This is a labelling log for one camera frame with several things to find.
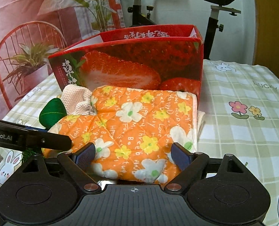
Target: metal screw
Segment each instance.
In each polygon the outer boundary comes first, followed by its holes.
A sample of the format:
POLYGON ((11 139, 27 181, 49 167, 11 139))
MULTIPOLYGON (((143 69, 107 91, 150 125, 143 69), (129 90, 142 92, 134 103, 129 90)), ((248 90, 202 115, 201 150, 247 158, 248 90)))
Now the metal screw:
POLYGON ((178 183, 170 183, 167 185, 167 189, 171 191, 179 191, 181 189, 181 185, 178 183))
POLYGON ((84 185, 84 189, 87 191, 95 191, 99 188, 99 186, 95 183, 88 183, 84 185))

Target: crosshair marking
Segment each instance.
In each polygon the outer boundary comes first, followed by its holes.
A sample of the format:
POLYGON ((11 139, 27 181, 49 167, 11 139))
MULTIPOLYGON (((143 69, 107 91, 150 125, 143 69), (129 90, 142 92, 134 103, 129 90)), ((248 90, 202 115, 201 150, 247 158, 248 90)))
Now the crosshair marking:
POLYGON ((133 193, 135 193, 135 192, 139 191, 140 189, 134 187, 134 188, 132 188, 132 189, 130 189, 130 190, 131 190, 133 193))

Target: orange floral cloth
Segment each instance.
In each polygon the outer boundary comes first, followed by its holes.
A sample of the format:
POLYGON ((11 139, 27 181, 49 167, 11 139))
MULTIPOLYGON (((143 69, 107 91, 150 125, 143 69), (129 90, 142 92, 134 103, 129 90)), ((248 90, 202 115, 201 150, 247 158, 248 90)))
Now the orange floral cloth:
MULTIPOLYGON (((72 152, 94 143, 97 175, 165 185, 180 173, 172 143, 197 151, 194 94, 104 86, 93 91, 91 105, 96 116, 66 116, 50 132, 68 135, 72 152)), ((54 156, 48 149, 43 154, 54 156)))

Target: red strawberry box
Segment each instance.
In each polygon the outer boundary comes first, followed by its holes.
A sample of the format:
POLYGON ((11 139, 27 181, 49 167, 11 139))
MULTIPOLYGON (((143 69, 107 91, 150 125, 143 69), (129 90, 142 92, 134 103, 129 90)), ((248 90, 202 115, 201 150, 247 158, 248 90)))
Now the red strawberry box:
POLYGON ((201 87, 203 40, 194 25, 151 25, 99 33, 49 57, 68 84, 191 92, 201 87))

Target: green plaid tablecloth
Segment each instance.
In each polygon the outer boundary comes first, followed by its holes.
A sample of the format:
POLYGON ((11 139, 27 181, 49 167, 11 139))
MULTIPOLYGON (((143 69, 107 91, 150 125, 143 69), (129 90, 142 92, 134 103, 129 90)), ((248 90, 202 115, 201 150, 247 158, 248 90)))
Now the green plaid tablecloth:
MULTIPOLYGON (((39 114, 59 94, 52 74, 4 120, 42 128, 39 114)), ((247 164, 271 196, 265 225, 279 224, 279 79, 263 66, 205 60, 199 109, 206 113, 199 151, 214 158, 232 153, 247 164)), ((9 150, 0 153, 5 158, 9 150)))

